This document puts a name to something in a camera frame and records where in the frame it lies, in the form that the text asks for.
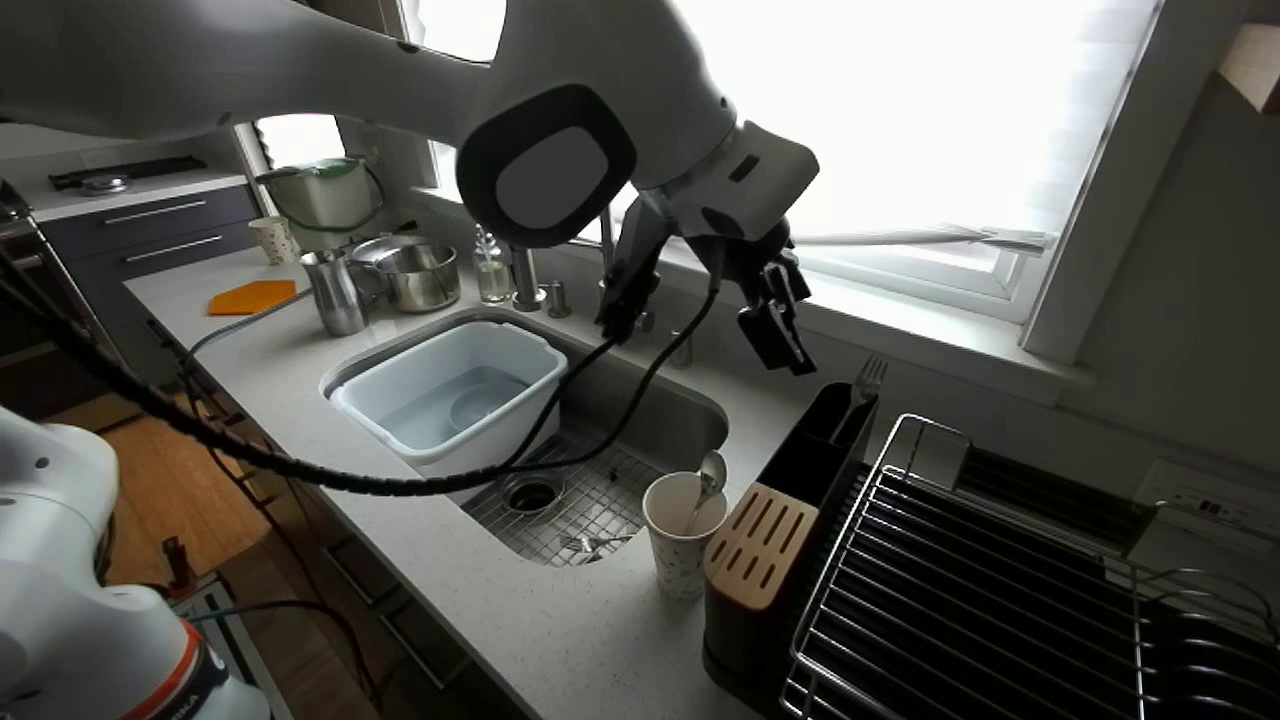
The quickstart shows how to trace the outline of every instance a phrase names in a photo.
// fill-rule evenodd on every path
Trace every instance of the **white plastic tub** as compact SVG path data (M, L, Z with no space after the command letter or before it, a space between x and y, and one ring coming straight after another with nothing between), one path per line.
M331 406L413 466L508 460L564 377L564 352L491 320L454 326L331 392Z

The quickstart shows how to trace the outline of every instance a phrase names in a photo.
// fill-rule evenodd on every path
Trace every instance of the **dish rack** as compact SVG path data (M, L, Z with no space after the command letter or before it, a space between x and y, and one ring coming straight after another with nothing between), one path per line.
M783 718L1280 718L1271 604L952 492L899 417L793 638Z

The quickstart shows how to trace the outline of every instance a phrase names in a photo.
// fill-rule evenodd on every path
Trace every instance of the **kitchen sink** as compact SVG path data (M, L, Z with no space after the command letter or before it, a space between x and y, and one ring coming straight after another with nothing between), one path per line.
M357 373L391 362L448 328L505 320L523 332L544 337L569 356L588 352L588 344L534 328L520 315L479 311L454 326L443 326L428 337L401 340L396 349L372 352L342 373ZM613 426L623 417L633 388L644 367L618 356L601 356L581 373L559 397L559 428L531 451L523 466L556 466L596 447ZM596 563L623 550L640 528L640 496L659 471L697 468L729 438L729 417L717 400L679 388L657 377L618 431L596 460L546 468L546 471L510 471L479 492L452 496L475 524L505 541L514 557L540 563Z

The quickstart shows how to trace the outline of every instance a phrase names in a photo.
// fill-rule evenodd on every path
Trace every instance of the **white cup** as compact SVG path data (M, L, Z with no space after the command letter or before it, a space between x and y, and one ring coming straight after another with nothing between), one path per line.
M640 500L665 599L697 599L705 594L705 550L725 524L729 500L725 492L699 496L699 471L669 471Z
M252 238L254 250L266 252L266 264L270 264L270 268L290 268L290 264L296 264L296 240L290 240L284 216L254 216L254 221L249 221L249 238Z

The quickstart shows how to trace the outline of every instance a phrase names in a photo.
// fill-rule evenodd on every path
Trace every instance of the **countertop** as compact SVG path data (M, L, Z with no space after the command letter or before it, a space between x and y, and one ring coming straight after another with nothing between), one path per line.
M132 209L132 203L158 203L158 201L218 192L240 184L249 184L243 174L203 167L203 174L142 177L142 179L132 179L124 192L103 192L103 198L57 192L45 179L16 184L16 192L31 203L35 224L57 224L70 216L90 216L90 214Z
M141 275L127 287L190 349L203 332L229 326L203 315L203 302L259 275L270 275L270 268L252 250ZM338 417L324 400L324 388L342 365L402 332L452 326L466 303L475 303L475 287L464 283L464 302L439 315L377 320L357 337L329 340L314 309L305 302L211 340L196 362L286 457L360 477L415 482L391 447ZM556 328L588 344L596 340L581 315ZM719 451L729 460L729 500L737 503L805 412L805 392L739 385L711 365L669 367L665 377L711 397L729 412ZM382 500L329 492L329 500L540 718L752 718L699 666L705 607L669 607L657 596L644 531L601 563L550 568L520 559L448 496Z

